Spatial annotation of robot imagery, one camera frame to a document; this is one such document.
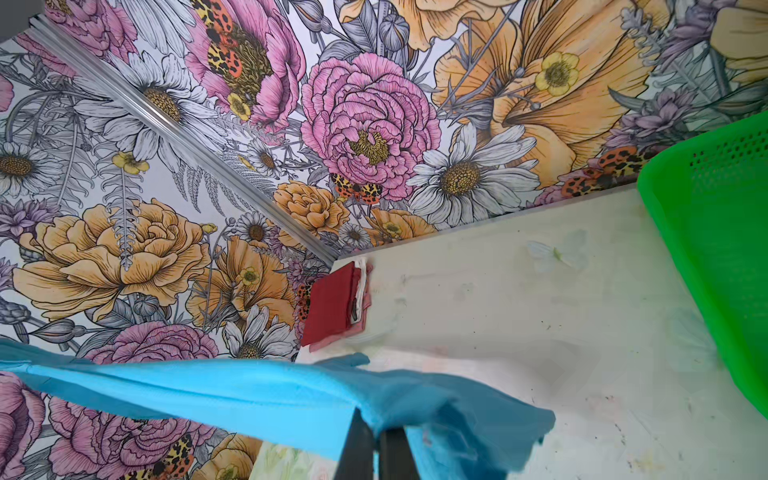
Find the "green plastic basket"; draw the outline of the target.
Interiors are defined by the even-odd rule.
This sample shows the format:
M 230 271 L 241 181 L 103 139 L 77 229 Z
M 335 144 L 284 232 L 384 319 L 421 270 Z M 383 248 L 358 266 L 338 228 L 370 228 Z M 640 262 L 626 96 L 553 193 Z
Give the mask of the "green plastic basket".
M 637 188 L 735 385 L 767 412 L 767 115 L 674 145 Z

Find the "blue t-shirt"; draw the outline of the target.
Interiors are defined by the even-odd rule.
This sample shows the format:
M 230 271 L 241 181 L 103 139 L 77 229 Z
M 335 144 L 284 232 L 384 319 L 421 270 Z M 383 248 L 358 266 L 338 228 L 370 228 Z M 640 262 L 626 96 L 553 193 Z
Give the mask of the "blue t-shirt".
M 54 397 L 132 419 L 183 418 L 339 459 L 355 415 L 374 436 L 403 428 L 424 479 L 519 472 L 555 414 L 464 377 L 368 369 L 351 354 L 315 364 L 203 359 L 99 365 L 3 340 L 1 368 Z

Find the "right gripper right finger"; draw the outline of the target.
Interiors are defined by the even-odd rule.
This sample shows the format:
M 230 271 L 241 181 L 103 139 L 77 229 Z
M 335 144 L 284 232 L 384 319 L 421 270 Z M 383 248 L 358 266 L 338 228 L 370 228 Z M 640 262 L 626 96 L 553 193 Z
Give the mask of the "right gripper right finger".
M 403 428 L 389 429 L 379 437 L 379 479 L 419 480 L 406 432 Z

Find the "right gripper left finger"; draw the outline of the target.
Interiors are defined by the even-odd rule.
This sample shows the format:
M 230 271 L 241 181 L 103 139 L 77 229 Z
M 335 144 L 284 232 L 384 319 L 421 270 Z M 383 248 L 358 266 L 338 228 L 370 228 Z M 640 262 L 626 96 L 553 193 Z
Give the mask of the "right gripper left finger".
M 372 480 L 375 440 L 359 409 L 354 411 L 334 480 Z

